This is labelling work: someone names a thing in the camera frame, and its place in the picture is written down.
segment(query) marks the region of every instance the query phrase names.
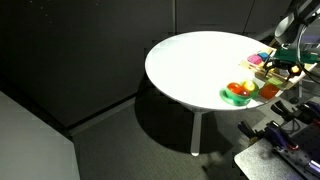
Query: plastic fruit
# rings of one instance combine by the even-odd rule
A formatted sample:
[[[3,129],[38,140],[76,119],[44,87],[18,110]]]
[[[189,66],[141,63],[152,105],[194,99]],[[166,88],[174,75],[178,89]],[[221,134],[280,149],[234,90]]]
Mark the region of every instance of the plastic fruit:
[[[244,90],[241,90],[238,93],[238,95],[240,95],[240,96],[250,96],[250,92],[244,89]]]
[[[244,88],[240,84],[235,82],[228,84],[227,88],[235,94],[238,94],[240,91],[244,90]]]
[[[254,82],[252,82],[250,80],[243,82],[242,87],[250,92],[254,91],[256,89],[256,85],[254,84]]]

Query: dark gray wall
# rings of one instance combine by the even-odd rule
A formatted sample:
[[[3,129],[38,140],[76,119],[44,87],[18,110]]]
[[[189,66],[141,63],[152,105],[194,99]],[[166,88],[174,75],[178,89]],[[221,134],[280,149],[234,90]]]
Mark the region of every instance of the dark gray wall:
[[[177,30],[242,34],[254,0],[177,0]]]
[[[245,32],[254,36],[276,27],[283,19],[291,0],[255,0]]]
[[[176,2],[178,33],[241,34],[253,0]],[[169,37],[172,9],[172,0],[2,0],[0,75],[70,127],[138,91],[145,48]],[[250,22],[247,31],[265,27]]]

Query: table top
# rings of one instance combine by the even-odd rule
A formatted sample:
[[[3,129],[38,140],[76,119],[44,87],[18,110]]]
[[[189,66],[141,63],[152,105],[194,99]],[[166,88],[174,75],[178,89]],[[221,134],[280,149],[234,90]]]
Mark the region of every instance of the table top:
[[[255,98],[246,106],[224,102],[220,90],[231,82],[264,82],[241,67],[241,60],[267,48],[254,39],[226,32],[200,31],[170,37],[147,55],[146,73],[165,95],[182,104],[206,110],[235,110],[257,107],[267,102]]]

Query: table leg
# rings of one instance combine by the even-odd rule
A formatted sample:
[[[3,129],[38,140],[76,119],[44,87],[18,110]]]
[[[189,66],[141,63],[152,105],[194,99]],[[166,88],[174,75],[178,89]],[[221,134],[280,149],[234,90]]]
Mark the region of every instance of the table leg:
[[[191,139],[191,154],[193,156],[199,155],[200,137],[201,137],[201,121],[202,121],[202,113],[195,112],[194,119],[193,119],[192,139]]]

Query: cable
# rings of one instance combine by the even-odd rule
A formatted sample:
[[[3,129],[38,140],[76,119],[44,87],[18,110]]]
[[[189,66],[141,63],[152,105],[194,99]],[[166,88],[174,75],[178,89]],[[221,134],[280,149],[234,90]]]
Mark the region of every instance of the cable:
[[[298,41],[297,41],[297,59],[298,59],[298,66],[300,69],[302,69],[302,71],[308,76],[308,78],[310,78],[312,81],[314,81],[315,83],[319,84],[320,85],[320,82],[315,80],[313,77],[311,76],[315,76],[315,77],[318,77],[320,78],[320,76],[318,75],[315,75],[311,72],[309,72],[308,70],[306,70],[303,65],[302,65],[302,62],[300,60],[300,43],[301,43],[301,37],[302,37],[302,34],[304,33],[304,31],[307,29],[307,26],[306,25],[303,25],[303,27],[301,28],[300,32],[299,32],[299,37],[298,37]]]

